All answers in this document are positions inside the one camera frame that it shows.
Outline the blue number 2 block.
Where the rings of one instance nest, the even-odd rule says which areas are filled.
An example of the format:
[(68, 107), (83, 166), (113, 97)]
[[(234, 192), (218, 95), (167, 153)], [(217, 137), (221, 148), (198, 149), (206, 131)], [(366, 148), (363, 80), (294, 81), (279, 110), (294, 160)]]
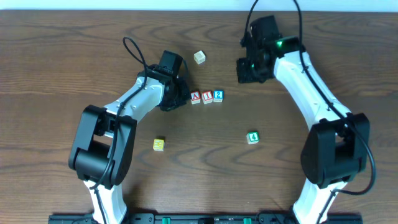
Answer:
[(217, 103), (221, 103), (224, 98), (224, 91), (223, 90), (214, 90), (213, 91), (213, 101)]

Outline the red letter I block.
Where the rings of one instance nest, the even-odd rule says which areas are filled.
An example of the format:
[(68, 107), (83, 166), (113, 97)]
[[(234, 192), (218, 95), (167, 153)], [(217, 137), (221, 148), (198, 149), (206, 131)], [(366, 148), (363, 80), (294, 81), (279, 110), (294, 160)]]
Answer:
[(212, 91), (204, 91), (202, 94), (202, 100), (204, 104), (213, 102), (213, 94)]

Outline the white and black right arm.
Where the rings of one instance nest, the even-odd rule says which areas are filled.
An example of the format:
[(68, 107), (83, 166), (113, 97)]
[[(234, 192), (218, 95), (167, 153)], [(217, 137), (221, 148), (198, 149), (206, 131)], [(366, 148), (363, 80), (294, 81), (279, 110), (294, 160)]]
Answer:
[(275, 78), (293, 98), (308, 126), (300, 163), (306, 180), (284, 223), (362, 223), (360, 215), (329, 215), (335, 197), (374, 159), (370, 123), (332, 94), (299, 37), (283, 37), (274, 16), (247, 21), (241, 40), (246, 56), (236, 62), (239, 83)]

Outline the red letter A block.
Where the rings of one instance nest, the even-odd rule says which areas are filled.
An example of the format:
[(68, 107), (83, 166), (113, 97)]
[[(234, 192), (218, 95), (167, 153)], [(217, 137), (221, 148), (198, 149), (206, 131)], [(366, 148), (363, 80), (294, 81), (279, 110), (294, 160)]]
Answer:
[(201, 102), (201, 94), (199, 91), (193, 91), (190, 94), (191, 94), (191, 103), (193, 105)]

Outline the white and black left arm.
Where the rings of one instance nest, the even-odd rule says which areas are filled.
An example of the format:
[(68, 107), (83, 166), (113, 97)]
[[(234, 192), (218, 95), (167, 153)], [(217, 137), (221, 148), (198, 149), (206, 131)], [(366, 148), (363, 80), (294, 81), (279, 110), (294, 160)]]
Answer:
[(122, 223), (127, 206), (122, 182), (130, 168), (137, 124), (155, 107), (170, 111), (190, 99), (179, 76), (183, 58), (164, 51), (160, 62), (145, 66), (135, 84), (104, 107), (87, 106), (80, 118), (68, 166), (90, 191), (92, 223)]

